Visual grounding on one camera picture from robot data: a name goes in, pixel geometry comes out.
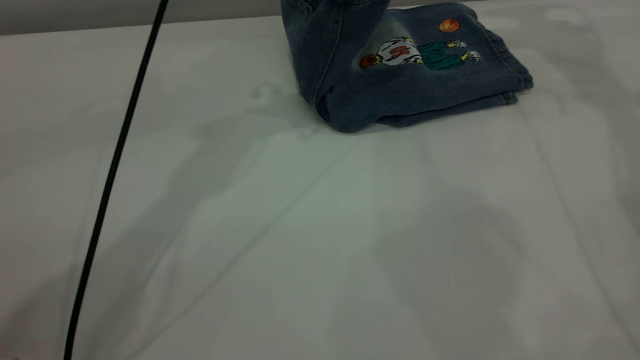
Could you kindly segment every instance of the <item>denim jeans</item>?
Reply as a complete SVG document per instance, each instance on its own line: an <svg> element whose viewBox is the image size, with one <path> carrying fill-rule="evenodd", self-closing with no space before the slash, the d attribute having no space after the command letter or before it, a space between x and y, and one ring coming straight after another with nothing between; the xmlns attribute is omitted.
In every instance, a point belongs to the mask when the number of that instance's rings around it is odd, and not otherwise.
<svg viewBox="0 0 640 360"><path fill-rule="evenodd" d="M338 131L513 104L515 92L533 87L529 71L465 5L281 2L300 94Z"/></svg>

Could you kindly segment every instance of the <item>white sheet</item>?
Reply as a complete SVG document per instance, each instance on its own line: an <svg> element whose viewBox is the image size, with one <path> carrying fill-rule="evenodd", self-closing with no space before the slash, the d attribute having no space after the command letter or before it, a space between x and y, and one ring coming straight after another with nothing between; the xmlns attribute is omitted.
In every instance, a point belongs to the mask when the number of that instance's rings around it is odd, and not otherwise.
<svg viewBox="0 0 640 360"><path fill-rule="evenodd" d="M279 17L163 26L76 358L637 358L640 4L470 6L534 90L358 135ZM0 351L61 357L147 33L0 41Z"/></svg>

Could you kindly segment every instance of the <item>blue denim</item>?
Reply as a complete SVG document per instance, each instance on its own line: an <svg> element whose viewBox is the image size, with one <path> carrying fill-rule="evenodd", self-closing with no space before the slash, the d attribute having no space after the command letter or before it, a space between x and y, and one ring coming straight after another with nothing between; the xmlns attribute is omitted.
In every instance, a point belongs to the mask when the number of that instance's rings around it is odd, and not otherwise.
<svg viewBox="0 0 640 360"><path fill-rule="evenodd" d="M533 87L529 71L465 5L281 2L300 94L338 131L513 104L515 92Z"/></svg>

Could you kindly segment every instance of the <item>basketball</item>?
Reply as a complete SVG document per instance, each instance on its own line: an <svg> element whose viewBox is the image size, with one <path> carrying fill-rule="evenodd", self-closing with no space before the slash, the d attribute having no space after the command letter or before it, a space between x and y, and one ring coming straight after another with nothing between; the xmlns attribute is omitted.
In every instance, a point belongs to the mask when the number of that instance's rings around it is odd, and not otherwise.
<svg viewBox="0 0 640 360"><path fill-rule="evenodd" d="M447 19L440 24L440 31L443 33L452 33L458 29L460 29L460 23L455 19Z"/></svg>

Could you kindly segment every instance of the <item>cartoon figure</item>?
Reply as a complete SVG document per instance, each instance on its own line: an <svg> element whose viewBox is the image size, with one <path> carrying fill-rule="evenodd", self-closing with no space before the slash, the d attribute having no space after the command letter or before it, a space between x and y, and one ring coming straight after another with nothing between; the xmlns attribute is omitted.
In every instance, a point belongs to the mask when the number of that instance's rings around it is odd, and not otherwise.
<svg viewBox="0 0 640 360"><path fill-rule="evenodd" d="M388 66L407 63L421 63L429 70L455 69L465 64L467 60L480 61L477 51L468 51L462 56L449 54L446 51L453 47L467 47L461 40L450 42L435 41L426 45L416 46L409 37L398 37L380 46L377 54L368 54L360 60L360 67L366 68L383 63Z"/></svg>

